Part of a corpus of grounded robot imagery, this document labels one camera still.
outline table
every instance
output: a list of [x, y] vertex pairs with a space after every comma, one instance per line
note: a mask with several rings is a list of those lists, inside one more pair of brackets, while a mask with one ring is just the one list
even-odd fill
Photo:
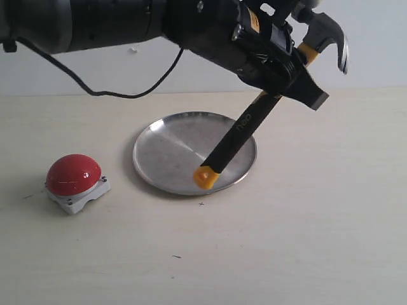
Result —
[[[136, 136], [181, 111], [232, 118], [257, 95], [0, 98], [0, 303], [382, 305], [407, 300], [407, 88], [284, 100], [239, 184], [184, 198], [145, 184]], [[51, 164], [101, 165], [112, 190], [68, 216]]]

